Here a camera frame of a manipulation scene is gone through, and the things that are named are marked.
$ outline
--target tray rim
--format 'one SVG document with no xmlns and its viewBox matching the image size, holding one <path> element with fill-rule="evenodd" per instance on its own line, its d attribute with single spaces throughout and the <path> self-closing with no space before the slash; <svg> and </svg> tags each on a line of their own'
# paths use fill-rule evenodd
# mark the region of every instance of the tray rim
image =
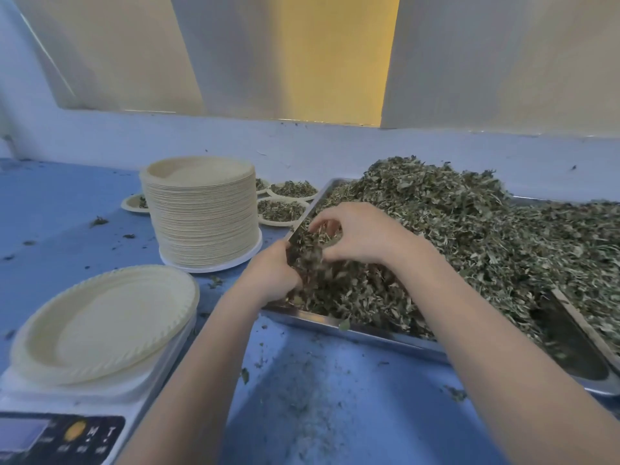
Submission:
<svg viewBox="0 0 620 465">
<path fill-rule="evenodd" d="M 294 229 L 286 234 L 285 239 L 290 241 L 290 239 L 296 234 L 299 226 L 306 220 L 325 194 L 334 186 L 356 180 L 357 179 L 353 178 L 330 179 L 315 195 L 312 203 L 306 208 L 304 214 L 299 218 Z M 516 195 L 513 195 L 512 198 L 517 205 L 532 204 L 534 202 L 538 202 L 539 204 L 544 204 L 546 202 L 558 202 L 550 199 L 531 198 Z M 607 351 L 612 352 L 609 346 L 602 338 L 600 338 L 600 336 L 600 341 L 593 339 L 591 333 L 593 332 L 597 336 L 598 333 L 596 333 L 594 328 L 592 328 L 585 318 L 583 318 L 581 313 L 579 313 L 575 307 L 570 305 L 567 297 L 565 297 L 562 292 L 557 292 L 562 296 L 561 298 L 554 293 L 554 289 L 551 289 L 551 294 L 556 298 L 557 302 L 562 307 L 563 312 L 574 321 L 576 328 L 578 328 L 582 335 L 590 341 L 593 350 L 596 351 L 596 353 L 603 359 L 608 370 L 607 377 L 602 380 L 591 380 L 574 375 L 571 376 L 590 393 L 604 397 L 620 396 L 620 358 L 615 363 L 611 362 L 609 353 L 606 355 L 605 350 L 601 349 L 600 342 L 606 346 Z M 572 310 L 567 309 L 568 305 L 572 307 Z M 364 344 L 381 346 L 408 355 L 422 355 L 423 357 L 435 361 L 450 364 L 450 360 L 448 359 L 446 352 L 437 341 L 425 340 L 405 334 L 392 333 L 380 328 L 367 327 L 358 324 L 352 324 L 350 329 L 342 331 L 338 328 L 341 321 L 339 319 L 318 315 L 278 303 L 270 303 L 263 308 L 263 312 L 265 312 L 265 314 L 274 321 L 281 322 L 283 324 L 323 332 L 324 334 L 349 339 L 353 342 L 363 342 Z M 575 319 L 575 314 L 579 315 L 581 320 Z"/>
</svg>

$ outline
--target white wall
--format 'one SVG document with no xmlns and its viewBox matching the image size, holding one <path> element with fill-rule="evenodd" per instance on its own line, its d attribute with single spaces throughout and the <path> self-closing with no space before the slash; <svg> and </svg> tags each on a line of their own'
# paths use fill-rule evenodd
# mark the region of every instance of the white wall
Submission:
<svg viewBox="0 0 620 465">
<path fill-rule="evenodd" d="M 379 130 L 280 121 L 121 115 L 58 109 L 27 31 L 7 0 L 0 4 L 0 94 L 24 157 L 137 169 L 170 156 L 251 160 L 272 181 L 359 176 L 377 159 L 415 154 L 455 168 L 495 169 L 519 195 L 620 200 L 620 141 Z"/>
</svg>

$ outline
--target scale button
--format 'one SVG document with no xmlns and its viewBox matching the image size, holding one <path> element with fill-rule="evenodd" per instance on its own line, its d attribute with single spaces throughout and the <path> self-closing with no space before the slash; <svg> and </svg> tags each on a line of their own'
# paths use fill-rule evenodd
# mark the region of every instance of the scale button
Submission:
<svg viewBox="0 0 620 465">
<path fill-rule="evenodd" d="M 82 435 L 86 429 L 86 421 L 76 421 L 65 432 L 65 440 L 71 442 Z"/>
</svg>

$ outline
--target stainless steel tray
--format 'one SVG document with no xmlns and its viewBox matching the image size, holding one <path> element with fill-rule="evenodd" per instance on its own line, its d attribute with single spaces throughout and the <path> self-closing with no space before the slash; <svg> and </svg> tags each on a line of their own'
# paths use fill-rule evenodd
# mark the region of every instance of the stainless steel tray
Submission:
<svg viewBox="0 0 620 465">
<path fill-rule="evenodd" d="M 337 186 L 350 182 L 349 179 L 333 179 L 317 194 L 314 202 L 304 212 L 299 222 L 313 216 L 314 208 Z M 529 198 L 515 198 L 516 205 L 529 204 L 533 200 Z M 288 239 L 295 248 L 295 242 L 299 240 L 301 231 L 296 226 L 289 233 Z M 291 258 L 297 258 L 295 252 L 291 252 Z M 599 396 L 620 396 L 620 370 L 611 368 L 609 359 L 600 351 L 595 342 L 586 333 L 583 325 L 576 322 L 573 316 L 566 310 L 567 300 L 562 297 L 562 302 L 557 299 L 558 293 L 549 293 L 545 310 L 541 311 L 548 315 L 550 324 L 548 328 L 555 332 L 555 341 L 573 353 L 570 362 L 556 360 L 575 380 L 593 394 Z M 352 324 L 351 328 L 343 331 L 338 328 L 339 320 L 311 312 L 299 310 L 286 305 L 270 304 L 263 309 L 265 315 L 276 322 L 286 325 L 318 331 L 331 336 L 349 339 L 356 343 L 364 343 L 383 347 L 407 355 L 449 364 L 448 357 L 441 345 L 434 341 L 428 341 L 405 334 L 392 333 L 374 327 Z"/>
</svg>

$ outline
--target right hand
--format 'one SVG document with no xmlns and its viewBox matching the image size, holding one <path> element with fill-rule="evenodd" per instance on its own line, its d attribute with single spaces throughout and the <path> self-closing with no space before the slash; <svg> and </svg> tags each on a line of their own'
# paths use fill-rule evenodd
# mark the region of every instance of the right hand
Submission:
<svg viewBox="0 0 620 465">
<path fill-rule="evenodd" d="M 308 230 L 316 232 L 323 225 L 330 236 L 342 228 L 340 241 L 323 249 L 326 261 L 351 259 L 388 265 L 394 250 L 398 251 L 403 243 L 418 238 L 367 202 L 342 202 L 325 209 L 314 218 Z"/>
</svg>

